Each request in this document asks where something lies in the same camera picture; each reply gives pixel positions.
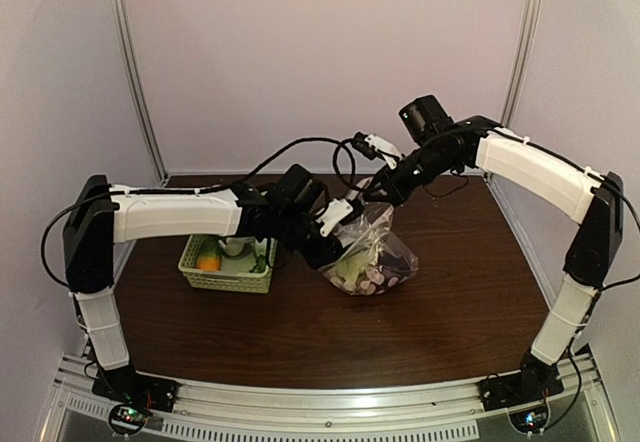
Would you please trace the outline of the green plastic basket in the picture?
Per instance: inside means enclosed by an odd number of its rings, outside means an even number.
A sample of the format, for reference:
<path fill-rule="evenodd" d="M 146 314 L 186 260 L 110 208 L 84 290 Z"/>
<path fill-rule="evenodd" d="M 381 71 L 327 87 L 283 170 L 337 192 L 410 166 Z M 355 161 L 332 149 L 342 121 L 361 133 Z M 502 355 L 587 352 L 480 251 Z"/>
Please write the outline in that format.
<path fill-rule="evenodd" d="M 198 261 L 206 246 L 213 248 L 216 242 L 217 270 L 205 270 Z M 242 251 L 229 256 L 223 244 L 213 236 L 191 235 L 178 262 L 178 269 L 189 285 L 197 289 L 227 292 L 266 294 L 269 292 L 277 243 L 274 239 L 262 242 L 247 239 Z"/>

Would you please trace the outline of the orange fake fruit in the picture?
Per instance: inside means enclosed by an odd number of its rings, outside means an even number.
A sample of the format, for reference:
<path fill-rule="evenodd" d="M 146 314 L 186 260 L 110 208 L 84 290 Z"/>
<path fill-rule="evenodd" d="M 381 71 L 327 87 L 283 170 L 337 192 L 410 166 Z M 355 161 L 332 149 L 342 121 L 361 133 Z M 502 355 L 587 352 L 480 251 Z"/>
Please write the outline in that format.
<path fill-rule="evenodd" d="M 205 272 L 217 272 L 221 269 L 221 247 L 217 241 L 205 241 L 196 258 L 195 267 Z"/>

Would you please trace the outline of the clear zip top bag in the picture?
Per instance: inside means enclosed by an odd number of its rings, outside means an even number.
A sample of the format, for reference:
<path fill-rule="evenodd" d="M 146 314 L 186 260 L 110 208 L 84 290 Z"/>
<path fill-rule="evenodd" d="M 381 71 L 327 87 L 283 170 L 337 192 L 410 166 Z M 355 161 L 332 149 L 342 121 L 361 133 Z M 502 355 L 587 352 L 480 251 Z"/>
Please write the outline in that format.
<path fill-rule="evenodd" d="M 392 231 L 394 207 L 385 202 L 365 202 L 355 190 L 350 190 L 345 198 L 360 200 L 363 211 L 358 216 L 349 217 L 333 229 L 330 235 L 339 239 L 346 252 L 336 262 L 318 269 L 318 272 L 328 279 L 327 272 L 337 262 L 360 256 L 369 263 L 366 269 L 370 281 L 369 288 L 362 292 L 348 293 L 342 290 L 343 292 L 352 296 L 379 295 L 404 283 L 405 281 L 393 286 L 386 285 L 382 275 L 374 267 L 381 252 L 409 249 Z"/>

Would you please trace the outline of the white fake cauliflower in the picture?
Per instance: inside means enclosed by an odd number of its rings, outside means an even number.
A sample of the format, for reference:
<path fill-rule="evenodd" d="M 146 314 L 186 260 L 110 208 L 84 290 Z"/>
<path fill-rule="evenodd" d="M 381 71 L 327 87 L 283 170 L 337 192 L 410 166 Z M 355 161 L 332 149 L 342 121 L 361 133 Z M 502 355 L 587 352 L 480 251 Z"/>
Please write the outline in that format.
<path fill-rule="evenodd" d="M 218 245 L 226 257 L 238 257 L 251 243 L 251 238 L 247 237 L 227 237 L 220 238 Z"/>

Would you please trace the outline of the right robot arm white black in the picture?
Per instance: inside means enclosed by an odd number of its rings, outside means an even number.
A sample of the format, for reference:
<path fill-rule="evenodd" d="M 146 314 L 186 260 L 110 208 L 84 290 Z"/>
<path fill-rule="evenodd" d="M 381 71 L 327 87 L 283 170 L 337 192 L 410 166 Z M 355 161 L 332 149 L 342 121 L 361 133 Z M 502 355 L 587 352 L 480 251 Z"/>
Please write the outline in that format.
<path fill-rule="evenodd" d="M 417 146 L 407 155 L 376 135 L 355 137 L 356 150 L 386 163 L 365 200 L 398 206 L 441 174 L 472 168 L 528 190 L 577 224 L 558 295 L 520 365 L 523 390 L 541 392 L 605 289 L 622 242 L 622 179 L 581 167 L 484 116 L 454 121 L 433 95 L 414 100 L 399 116 Z"/>

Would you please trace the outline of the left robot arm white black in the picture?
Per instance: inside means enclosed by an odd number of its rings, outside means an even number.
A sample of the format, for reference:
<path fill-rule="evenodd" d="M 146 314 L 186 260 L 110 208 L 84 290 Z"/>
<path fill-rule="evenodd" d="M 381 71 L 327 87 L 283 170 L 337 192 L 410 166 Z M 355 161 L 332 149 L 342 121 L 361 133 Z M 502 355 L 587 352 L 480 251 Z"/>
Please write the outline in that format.
<path fill-rule="evenodd" d="M 344 198 L 300 165 L 262 188 L 241 179 L 200 188 L 133 188 L 90 177 L 77 201 L 55 216 L 63 227 L 63 277 L 108 375 L 134 373 L 114 295 L 113 247 L 142 239 L 186 235 L 272 239 L 299 253 L 313 269 L 344 253 L 334 228 L 354 212 Z"/>

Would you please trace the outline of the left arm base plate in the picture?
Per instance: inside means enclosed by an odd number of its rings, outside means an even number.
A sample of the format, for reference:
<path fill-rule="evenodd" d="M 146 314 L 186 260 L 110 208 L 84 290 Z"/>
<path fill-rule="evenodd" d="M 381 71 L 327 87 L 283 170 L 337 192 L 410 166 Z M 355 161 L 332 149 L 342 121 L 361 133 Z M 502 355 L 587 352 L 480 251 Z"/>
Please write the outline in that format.
<path fill-rule="evenodd" d="M 137 409 L 171 413 L 179 384 L 171 379 L 142 375 L 131 367 L 101 372 L 92 393 Z"/>

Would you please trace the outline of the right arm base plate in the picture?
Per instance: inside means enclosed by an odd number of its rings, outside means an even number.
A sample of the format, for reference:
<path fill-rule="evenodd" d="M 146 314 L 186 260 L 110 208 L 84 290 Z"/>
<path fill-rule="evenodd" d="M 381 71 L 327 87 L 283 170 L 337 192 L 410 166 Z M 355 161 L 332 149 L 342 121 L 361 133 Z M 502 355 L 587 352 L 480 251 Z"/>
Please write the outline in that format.
<path fill-rule="evenodd" d="M 542 373 L 525 369 L 512 374 L 490 375 L 477 383 L 485 411 L 510 408 L 564 392 L 557 372 Z"/>

